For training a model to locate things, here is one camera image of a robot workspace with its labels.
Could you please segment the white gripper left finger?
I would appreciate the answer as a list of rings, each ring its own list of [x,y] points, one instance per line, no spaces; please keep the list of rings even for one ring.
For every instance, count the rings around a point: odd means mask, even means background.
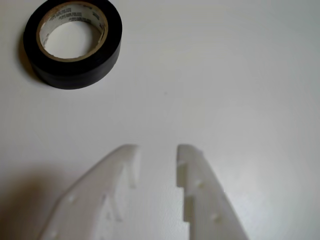
[[[122,145],[88,170],[57,201],[40,240],[113,240],[137,187],[141,150]]]

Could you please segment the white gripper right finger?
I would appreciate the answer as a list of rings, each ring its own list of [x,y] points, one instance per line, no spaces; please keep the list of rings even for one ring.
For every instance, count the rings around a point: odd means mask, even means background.
[[[245,230],[204,154],[180,144],[176,185],[183,189],[183,220],[191,240],[246,240]]]

